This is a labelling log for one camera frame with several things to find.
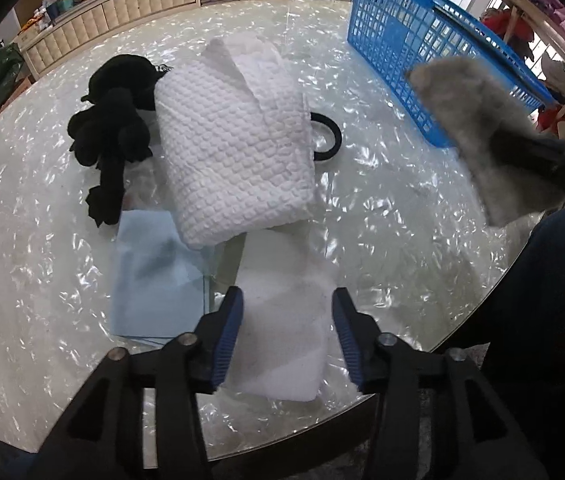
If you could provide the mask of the white sponge cloth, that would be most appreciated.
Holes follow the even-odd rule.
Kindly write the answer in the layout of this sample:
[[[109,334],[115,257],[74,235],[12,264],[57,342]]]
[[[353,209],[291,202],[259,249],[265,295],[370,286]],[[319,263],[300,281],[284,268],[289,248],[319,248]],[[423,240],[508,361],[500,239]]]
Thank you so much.
[[[249,233],[236,278],[243,319],[225,386],[272,400],[314,400],[327,363],[338,278],[337,266],[300,237]]]

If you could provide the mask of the light blue cloth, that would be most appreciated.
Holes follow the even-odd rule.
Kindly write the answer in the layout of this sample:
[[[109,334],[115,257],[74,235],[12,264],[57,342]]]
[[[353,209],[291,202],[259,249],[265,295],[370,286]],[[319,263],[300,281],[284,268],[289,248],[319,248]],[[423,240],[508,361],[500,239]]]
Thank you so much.
[[[165,210],[126,210],[115,240],[110,330],[161,346],[209,312],[216,250],[188,247]]]

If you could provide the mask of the white waffle towel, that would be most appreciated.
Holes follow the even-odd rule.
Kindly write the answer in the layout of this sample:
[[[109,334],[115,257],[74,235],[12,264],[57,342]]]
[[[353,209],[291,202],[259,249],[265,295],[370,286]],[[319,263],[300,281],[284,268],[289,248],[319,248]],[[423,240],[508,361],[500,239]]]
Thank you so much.
[[[171,68],[153,94],[185,244],[214,246],[311,216],[309,107],[271,42],[250,32],[214,38]]]

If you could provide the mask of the black plush toy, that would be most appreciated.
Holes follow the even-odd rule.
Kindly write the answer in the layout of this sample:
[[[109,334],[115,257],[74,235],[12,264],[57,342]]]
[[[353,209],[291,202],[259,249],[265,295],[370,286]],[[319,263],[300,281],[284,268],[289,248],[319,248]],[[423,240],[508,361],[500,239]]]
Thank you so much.
[[[81,100],[90,107],[68,122],[76,161],[100,171],[99,184],[86,197],[88,216],[97,226],[120,221],[125,166],[152,156],[149,127],[140,113],[156,109],[154,87],[166,73],[168,66],[156,66],[143,56],[115,55],[89,78]]]

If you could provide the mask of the grey fuzzy cloth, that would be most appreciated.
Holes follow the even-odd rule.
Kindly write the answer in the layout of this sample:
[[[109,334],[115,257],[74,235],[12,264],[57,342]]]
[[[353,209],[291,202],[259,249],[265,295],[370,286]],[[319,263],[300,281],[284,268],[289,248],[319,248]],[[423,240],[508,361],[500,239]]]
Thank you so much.
[[[406,70],[405,79],[457,148],[489,226],[503,228],[565,201],[559,188],[494,155],[491,141],[496,133],[531,138],[537,133],[523,105],[487,63],[469,56],[435,58]]]

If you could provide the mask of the blue plastic laundry basket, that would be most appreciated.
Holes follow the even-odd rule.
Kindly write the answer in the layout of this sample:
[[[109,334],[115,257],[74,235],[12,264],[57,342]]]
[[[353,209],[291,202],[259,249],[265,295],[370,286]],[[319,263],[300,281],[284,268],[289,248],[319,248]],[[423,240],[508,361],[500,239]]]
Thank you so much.
[[[405,78],[406,70],[434,58],[479,58],[530,113],[555,104],[545,85],[495,32],[449,0],[352,0],[348,42],[435,148],[449,148],[451,142]]]

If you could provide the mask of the white tv cabinet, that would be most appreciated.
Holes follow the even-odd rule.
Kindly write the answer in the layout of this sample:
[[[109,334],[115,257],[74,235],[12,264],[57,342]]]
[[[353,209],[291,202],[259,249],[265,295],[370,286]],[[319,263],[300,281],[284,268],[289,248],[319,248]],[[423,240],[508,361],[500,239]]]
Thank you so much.
[[[37,79],[97,41],[180,11],[199,8],[201,0],[87,0],[20,47]]]

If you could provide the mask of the red hanging garment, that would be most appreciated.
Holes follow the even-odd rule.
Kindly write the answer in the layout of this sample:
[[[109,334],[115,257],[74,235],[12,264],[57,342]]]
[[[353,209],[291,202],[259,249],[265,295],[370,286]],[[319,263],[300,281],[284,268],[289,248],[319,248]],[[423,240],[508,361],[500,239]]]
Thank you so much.
[[[480,18],[481,23],[503,41],[508,37],[507,44],[519,58],[533,61],[534,54],[531,49],[534,40],[533,29],[521,18],[518,18],[514,25],[511,25],[512,20],[511,9],[490,8],[485,10]]]

